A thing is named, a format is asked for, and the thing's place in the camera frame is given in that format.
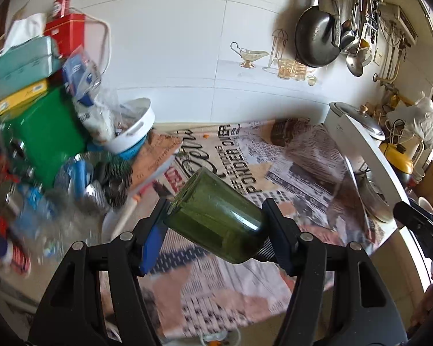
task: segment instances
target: green box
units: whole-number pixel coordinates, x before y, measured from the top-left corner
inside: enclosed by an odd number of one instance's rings
[[[51,89],[16,114],[12,109],[1,117],[11,169],[23,179],[51,188],[61,165],[85,151],[88,132],[63,86]]]

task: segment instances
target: electrical outlet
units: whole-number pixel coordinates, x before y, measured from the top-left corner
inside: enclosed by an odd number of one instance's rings
[[[383,52],[380,49],[377,49],[377,51],[375,53],[374,62],[377,65],[382,66],[382,63],[383,63]]]

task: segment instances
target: white tiled wall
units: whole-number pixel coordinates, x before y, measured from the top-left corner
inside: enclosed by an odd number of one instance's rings
[[[433,92],[433,43],[427,45],[421,41],[407,49],[395,86],[401,94],[416,101],[420,92],[431,97]]]
[[[53,0],[11,0],[10,17],[26,2],[27,13],[48,12]],[[112,61],[105,84],[121,99],[151,98],[158,122],[236,122],[282,116],[324,119],[328,103],[359,105],[375,101],[382,90],[372,82],[380,68],[372,63],[354,78],[344,58],[318,69],[318,82],[281,80],[264,72],[268,57],[255,69],[239,67],[230,50],[237,41],[250,50],[271,51],[274,29],[293,32],[296,15],[313,0],[72,0],[72,5],[110,23]],[[85,47],[106,60],[104,28],[87,23]]]

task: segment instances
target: clutter pile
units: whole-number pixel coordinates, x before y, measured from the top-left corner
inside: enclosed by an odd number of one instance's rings
[[[150,100],[119,102],[83,49],[85,16],[67,9],[15,20],[0,52],[0,269],[25,277],[100,243],[151,146]]]

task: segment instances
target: yellow kettle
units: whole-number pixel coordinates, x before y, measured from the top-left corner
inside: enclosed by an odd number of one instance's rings
[[[390,163],[403,187],[406,187],[414,171],[412,160],[405,154],[406,148],[399,143],[382,143],[380,145],[380,151],[382,151],[383,155]]]

